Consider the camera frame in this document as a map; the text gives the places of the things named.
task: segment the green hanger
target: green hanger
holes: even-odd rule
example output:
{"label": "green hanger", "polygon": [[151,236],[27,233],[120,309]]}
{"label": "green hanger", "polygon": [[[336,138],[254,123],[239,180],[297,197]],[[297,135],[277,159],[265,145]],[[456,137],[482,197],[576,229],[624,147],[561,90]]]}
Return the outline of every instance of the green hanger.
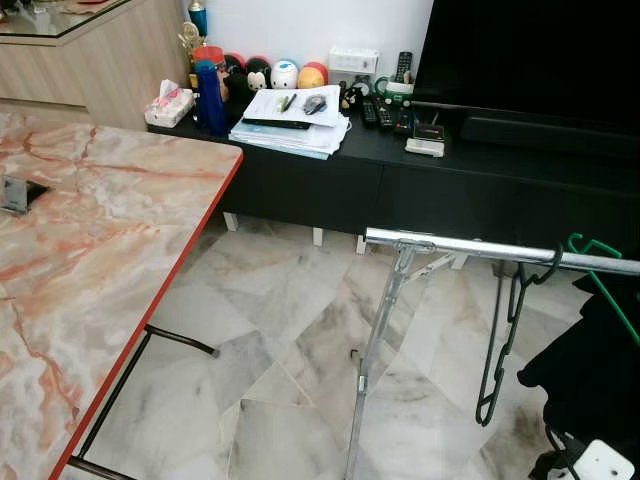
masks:
{"label": "green hanger", "polygon": [[[589,240],[587,244],[584,246],[584,248],[582,248],[582,250],[579,250],[573,245],[573,241],[581,240],[582,238],[583,238],[583,235],[580,233],[572,233],[571,235],[569,235],[569,239],[567,240],[567,244],[569,245],[569,250],[571,250],[573,253],[585,254],[589,250],[591,250],[591,247],[598,247],[604,250],[605,252],[611,254],[615,258],[622,258],[622,254],[619,251],[617,251],[615,248],[612,248],[605,243],[602,243],[598,240],[593,240],[593,239]],[[598,286],[598,288],[600,289],[602,294],[605,296],[605,298],[609,300],[609,303],[615,310],[616,314],[618,315],[618,317],[620,317],[620,320],[622,320],[622,323],[627,328],[627,330],[629,330],[629,333],[633,337],[633,341],[636,342],[636,345],[640,347],[640,335],[638,335],[638,332],[636,332],[636,330],[633,328],[633,325],[631,325],[631,322],[629,321],[627,316],[624,314],[622,309],[618,306],[614,298],[611,296],[611,294],[609,293],[609,290],[607,290],[607,287],[604,286],[604,284],[600,281],[600,279],[598,278],[598,276],[595,274],[593,270],[589,270],[589,276]]]}

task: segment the marble floor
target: marble floor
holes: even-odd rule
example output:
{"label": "marble floor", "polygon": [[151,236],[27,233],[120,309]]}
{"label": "marble floor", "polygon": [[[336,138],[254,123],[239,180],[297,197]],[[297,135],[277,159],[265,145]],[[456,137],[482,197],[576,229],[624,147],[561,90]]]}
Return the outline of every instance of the marble floor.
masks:
{"label": "marble floor", "polygon": [[[215,218],[152,324],[218,346],[213,359],[154,337],[87,459],[139,480],[342,480],[363,348],[390,251],[351,235]],[[435,256],[418,256],[416,266]],[[370,379],[356,478],[520,479],[548,450],[545,394],[515,372],[578,319],[560,271],[532,287],[492,423],[474,421],[496,278],[489,262],[408,284]],[[95,479],[67,467],[65,480]]]}

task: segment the remote control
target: remote control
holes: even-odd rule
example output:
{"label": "remote control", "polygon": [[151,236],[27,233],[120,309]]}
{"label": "remote control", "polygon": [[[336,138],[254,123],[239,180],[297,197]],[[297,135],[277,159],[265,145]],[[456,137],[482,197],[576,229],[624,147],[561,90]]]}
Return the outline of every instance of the remote control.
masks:
{"label": "remote control", "polygon": [[401,108],[398,112],[398,120],[393,129],[393,133],[398,135],[411,136],[413,131],[413,112],[407,108]]}
{"label": "remote control", "polygon": [[373,105],[376,108],[376,115],[378,115],[378,123],[381,130],[388,130],[393,128],[393,118],[391,117],[391,105],[384,103],[384,99],[380,95],[372,97]]}
{"label": "remote control", "polygon": [[362,99],[362,121],[365,127],[375,127],[378,124],[376,107],[369,97]]}
{"label": "remote control", "polygon": [[398,67],[396,68],[396,82],[404,83],[404,73],[411,69],[411,59],[413,54],[411,52],[400,52],[398,55]]}

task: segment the paper document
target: paper document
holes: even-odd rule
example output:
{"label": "paper document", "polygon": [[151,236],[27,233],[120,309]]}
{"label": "paper document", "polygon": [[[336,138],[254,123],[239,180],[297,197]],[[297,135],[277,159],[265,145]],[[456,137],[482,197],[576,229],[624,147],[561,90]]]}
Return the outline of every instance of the paper document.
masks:
{"label": "paper document", "polygon": [[[296,98],[286,112],[279,111],[284,97]],[[312,95],[323,95],[327,102],[324,110],[312,115],[304,113],[302,108],[307,98]],[[334,127],[339,120],[340,87],[338,85],[326,85],[318,88],[305,88],[297,90],[258,90],[247,109],[244,117],[251,120],[286,120],[290,122],[307,122],[314,125]]]}
{"label": "paper document", "polygon": [[229,140],[260,145],[314,158],[327,158],[340,148],[349,119],[338,115],[335,127],[311,125],[308,130],[254,125],[242,121],[231,129]]}

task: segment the glass countertop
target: glass countertop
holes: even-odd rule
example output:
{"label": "glass countertop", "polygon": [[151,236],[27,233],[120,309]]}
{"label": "glass countertop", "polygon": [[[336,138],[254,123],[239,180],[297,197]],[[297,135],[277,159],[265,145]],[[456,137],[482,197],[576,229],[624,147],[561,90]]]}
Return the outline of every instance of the glass countertop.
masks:
{"label": "glass countertop", "polygon": [[5,17],[0,21],[0,36],[58,38],[128,1],[107,1],[98,12],[85,14],[65,13],[64,5],[68,0],[34,1],[28,7],[17,2],[18,10],[5,12]]}

